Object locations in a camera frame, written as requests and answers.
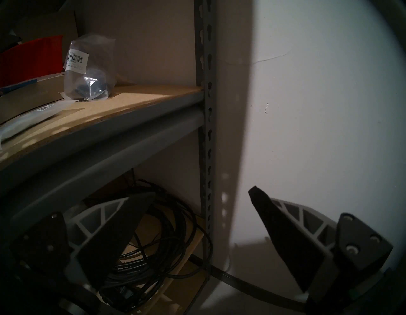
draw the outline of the metal shelving unit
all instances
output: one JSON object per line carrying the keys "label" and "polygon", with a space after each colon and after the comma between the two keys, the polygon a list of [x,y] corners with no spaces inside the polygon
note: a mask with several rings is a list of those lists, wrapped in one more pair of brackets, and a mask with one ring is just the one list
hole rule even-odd
{"label": "metal shelving unit", "polygon": [[[61,206],[106,183],[198,129],[201,214],[212,235],[215,119],[215,3],[194,1],[197,85],[204,91],[157,102],[79,128],[0,167],[2,257],[8,245]],[[203,256],[209,245],[203,241]],[[200,286],[187,313],[209,279]]]}

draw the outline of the gray metal shelf beam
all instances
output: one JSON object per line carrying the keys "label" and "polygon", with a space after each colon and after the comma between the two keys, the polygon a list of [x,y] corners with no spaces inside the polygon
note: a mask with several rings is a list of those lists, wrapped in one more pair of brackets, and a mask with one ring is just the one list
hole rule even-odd
{"label": "gray metal shelf beam", "polygon": [[33,175],[80,150],[139,126],[147,121],[202,102],[203,99],[203,91],[184,95],[160,102],[153,106],[147,106],[118,115],[56,139],[23,156],[3,170],[0,170],[0,178],[2,179],[0,197],[6,195],[13,188],[25,182]]}
{"label": "gray metal shelf beam", "polygon": [[167,114],[73,154],[0,199],[10,242],[204,124],[198,105]]}

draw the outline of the barcode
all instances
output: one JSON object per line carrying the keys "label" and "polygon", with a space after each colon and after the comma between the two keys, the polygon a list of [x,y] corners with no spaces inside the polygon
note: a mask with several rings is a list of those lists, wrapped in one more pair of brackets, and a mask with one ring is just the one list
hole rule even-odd
{"label": "barcode", "polygon": [[38,108],[37,111],[44,111],[44,110],[46,110],[47,108],[52,107],[53,105],[54,105],[54,104],[45,105],[45,106],[43,106],[43,107],[41,107],[41,108]]}
{"label": "barcode", "polygon": [[83,57],[78,56],[78,55],[76,55],[76,54],[70,52],[70,53],[68,54],[68,61],[77,61],[77,62],[82,63]]}

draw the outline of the red object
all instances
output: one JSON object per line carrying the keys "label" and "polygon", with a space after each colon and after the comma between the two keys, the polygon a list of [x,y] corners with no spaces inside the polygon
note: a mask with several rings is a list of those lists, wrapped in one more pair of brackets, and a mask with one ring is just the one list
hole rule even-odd
{"label": "red object", "polygon": [[62,72],[62,37],[34,39],[0,54],[0,87]]}

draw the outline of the bolt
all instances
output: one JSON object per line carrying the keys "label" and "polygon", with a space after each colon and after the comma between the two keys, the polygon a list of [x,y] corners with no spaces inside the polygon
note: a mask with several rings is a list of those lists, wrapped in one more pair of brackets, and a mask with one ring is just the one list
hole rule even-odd
{"label": "bolt", "polygon": [[371,241],[374,241],[376,243],[380,243],[381,238],[378,235],[371,235]]}
{"label": "bolt", "polygon": [[354,245],[347,245],[346,250],[352,255],[357,255],[359,253],[358,247]]}
{"label": "bolt", "polygon": [[354,218],[350,215],[343,215],[343,219],[348,220],[348,221],[354,220]]}

